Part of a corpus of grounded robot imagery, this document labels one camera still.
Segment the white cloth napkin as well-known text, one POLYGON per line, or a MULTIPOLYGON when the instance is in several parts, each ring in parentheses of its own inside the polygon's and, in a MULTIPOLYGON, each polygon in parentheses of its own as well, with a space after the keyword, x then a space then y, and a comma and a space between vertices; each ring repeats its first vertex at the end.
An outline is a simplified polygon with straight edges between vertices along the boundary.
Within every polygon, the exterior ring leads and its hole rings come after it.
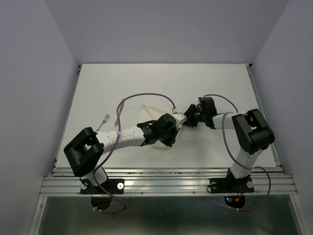
MULTIPOLYGON (((144 104, 139 116, 137 123, 144 123, 151 120, 158 120, 163 114, 173 114, 172 109, 165 109, 160 106, 151 105, 151 104, 144 104)), ((149 145, 149 147, 156 148, 156 149, 168 149, 169 146, 166 146, 160 141, 149 145)))

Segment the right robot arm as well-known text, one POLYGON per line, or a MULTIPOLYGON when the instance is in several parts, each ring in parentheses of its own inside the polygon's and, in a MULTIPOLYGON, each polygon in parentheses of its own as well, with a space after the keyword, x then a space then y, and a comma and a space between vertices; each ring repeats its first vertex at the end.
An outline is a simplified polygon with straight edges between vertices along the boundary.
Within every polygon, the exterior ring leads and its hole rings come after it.
POLYGON ((211 178, 207 190, 209 193, 252 193, 254 185, 251 171, 257 158, 275 140, 274 133, 258 109, 245 113, 218 113, 214 99, 200 97, 197 105, 192 104, 184 113, 185 125, 196 127, 202 122, 210 129, 221 129, 225 135, 227 129, 233 129, 240 145, 236 157, 231 156, 233 165, 224 178, 211 178))

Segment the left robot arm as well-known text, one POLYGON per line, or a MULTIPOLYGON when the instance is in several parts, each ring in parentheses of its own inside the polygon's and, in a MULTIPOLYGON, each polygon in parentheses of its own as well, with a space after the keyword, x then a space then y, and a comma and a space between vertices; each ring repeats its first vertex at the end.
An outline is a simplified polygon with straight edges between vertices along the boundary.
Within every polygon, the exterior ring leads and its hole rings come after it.
POLYGON ((98 193, 109 187, 109 178, 99 164, 100 157, 126 147, 142 147, 161 142, 171 147, 186 116, 180 113, 163 114, 158 120, 139 123, 118 131, 99 132, 84 128, 64 148, 64 154, 76 177, 85 177, 98 193))

